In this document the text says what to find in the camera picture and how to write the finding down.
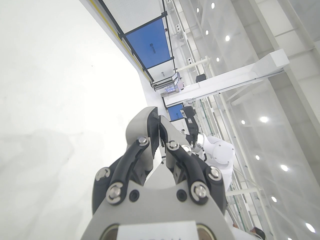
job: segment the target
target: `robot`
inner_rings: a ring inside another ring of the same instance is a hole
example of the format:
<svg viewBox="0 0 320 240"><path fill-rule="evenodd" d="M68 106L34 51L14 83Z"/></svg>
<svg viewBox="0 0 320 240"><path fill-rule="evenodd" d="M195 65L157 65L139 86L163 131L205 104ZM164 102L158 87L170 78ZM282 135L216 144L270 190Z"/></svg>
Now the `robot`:
<svg viewBox="0 0 320 240"><path fill-rule="evenodd" d="M158 115L157 107L140 111L127 126L124 155L95 176L93 216L81 240L235 239L224 218L223 178L233 148L223 140L202 137L180 133ZM159 145L165 148L175 186L146 188ZM228 153L216 156L223 147ZM215 161L222 170L202 159L203 150L209 151L206 161Z"/></svg>

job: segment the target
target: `metal frame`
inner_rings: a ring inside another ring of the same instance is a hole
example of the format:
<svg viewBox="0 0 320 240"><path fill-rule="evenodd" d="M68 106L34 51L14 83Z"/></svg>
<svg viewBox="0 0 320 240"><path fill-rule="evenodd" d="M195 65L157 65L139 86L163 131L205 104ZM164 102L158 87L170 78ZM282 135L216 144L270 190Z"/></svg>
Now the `metal frame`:
<svg viewBox="0 0 320 240"><path fill-rule="evenodd" d="M151 76L151 74L149 73L148 69L151 69L151 68L153 68L153 67L155 67L155 66L161 65L161 64L163 64L163 63L166 63L166 62L172 60L172 61L173 61L174 71L176 70L176 67L175 67L175 57L173 56L172 45L171 45L171 38L170 38L169 26L168 26L168 19L167 19L168 13L167 13L167 11L165 10L165 2L164 2L164 0L162 0L163 12L161 13L160 16L158 16L158 17L156 17L156 18L148 21L147 23L144 23L144 24L141 25L141 26L138 26L138 27L132 29L131 31L129 31L129 32L127 32L127 33L123 33L121 27L119 26L119 24L117 23L117 21L115 20L115 18L114 18L113 15L111 14L111 12L109 11L108 7L105 5L104 1L103 1L103 0L98 0L98 2L101 4L101 6L103 7L104 11L107 13L107 15L109 16L109 18L111 19L111 21L112 21L113 24L115 25L115 27L116 27L116 29L117 29L117 31L118 31L118 36L119 36L119 38L120 38L121 40L123 39L123 40L126 42L126 44L128 45L128 47L131 49L132 54L137 58L137 60L138 60L139 63L141 64L142 70L143 70L144 72L146 72L146 73L148 74L148 76L150 77L150 79L151 79L151 81L152 81L151 86L153 86L153 84L157 83L158 81L157 81L157 82L154 82L154 79L153 79L153 77ZM154 66L152 66L152 67L146 68L145 65L143 64L141 58L138 56L138 54L136 53L135 49L133 48L133 46L131 45L131 43L129 42L129 40L127 39L126 36L129 35L129 34L131 34L131 33L133 33L133 32L135 32L135 31L137 31L137 30L139 30L139 29L141 29L141 28L143 28L143 27L145 27L145 26L147 26L147 25L149 25L149 24L151 24L151 23L153 23L153 22L155 22L155 21L157 21L157 20L159 20L159 19L162 19L162 18L165 18L165 22L166 22L166 25L167 25L167 31L168 31L168 36L169 36L169 44L170 44L170 50L171 50L171 57L170 57L168 60L166 60L166 61L164 61L164 62L162 62L162 63L158 63L157 65L154 65Z"/></svg>

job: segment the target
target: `ceiling light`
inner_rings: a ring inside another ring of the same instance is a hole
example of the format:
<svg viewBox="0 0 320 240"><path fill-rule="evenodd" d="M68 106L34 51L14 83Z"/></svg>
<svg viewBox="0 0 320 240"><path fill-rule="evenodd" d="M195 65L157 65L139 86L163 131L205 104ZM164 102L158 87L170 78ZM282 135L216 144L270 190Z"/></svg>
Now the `ceiling light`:
<svg viewBox="0 0 320 240"><path fill-rule="evenodd" d="M288 171L288 167L286 165L281 165L280 167L282 168L283 171Z"/></svg>
<svg viewBox="0 0 320 240"><path fill-rule="evenodd" d="M312 233L315 233L316 230L313 228L313 226L309 223L305 223L306 227L312 232Z"/></svg>
<svg viewBox="0 0 320 240"><path fill-rule="evenodd" d="M266 116L262 116L262 117L260 117L260 121L263 123L266 123L267 121L269 121L269 118Z"/></svg>

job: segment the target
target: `white floor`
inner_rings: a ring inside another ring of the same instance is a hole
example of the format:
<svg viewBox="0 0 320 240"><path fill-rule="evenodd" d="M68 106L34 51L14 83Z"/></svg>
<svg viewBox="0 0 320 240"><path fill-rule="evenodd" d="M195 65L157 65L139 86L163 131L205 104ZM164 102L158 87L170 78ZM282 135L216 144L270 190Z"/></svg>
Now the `white floor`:
<svg viewBox="0 0 320 240"><path fill-rule="evenodd" d="M0 239L79 239L127 123L166 111L78 0L1 0L0 19Z"/></svg>

